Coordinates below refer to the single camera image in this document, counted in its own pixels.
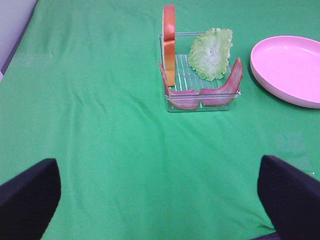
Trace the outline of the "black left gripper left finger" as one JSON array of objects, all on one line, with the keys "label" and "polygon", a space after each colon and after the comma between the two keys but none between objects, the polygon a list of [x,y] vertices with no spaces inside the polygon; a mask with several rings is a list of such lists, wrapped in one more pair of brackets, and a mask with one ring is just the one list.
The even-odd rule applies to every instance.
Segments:
[{"label": "black left gripper left finger", "polygon": [[41,160],[0,186],[0,238],[40,240],[61,199],[57,160]]}]

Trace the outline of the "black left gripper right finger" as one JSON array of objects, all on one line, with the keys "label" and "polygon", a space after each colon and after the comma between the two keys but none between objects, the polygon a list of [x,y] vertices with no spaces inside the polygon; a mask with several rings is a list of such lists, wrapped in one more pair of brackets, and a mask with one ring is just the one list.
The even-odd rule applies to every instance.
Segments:
[{"label": "black left gripper right finger", "polygon": [[274,156],[261,158],[257,195],[282,240],[320,238],[320,182]]}]

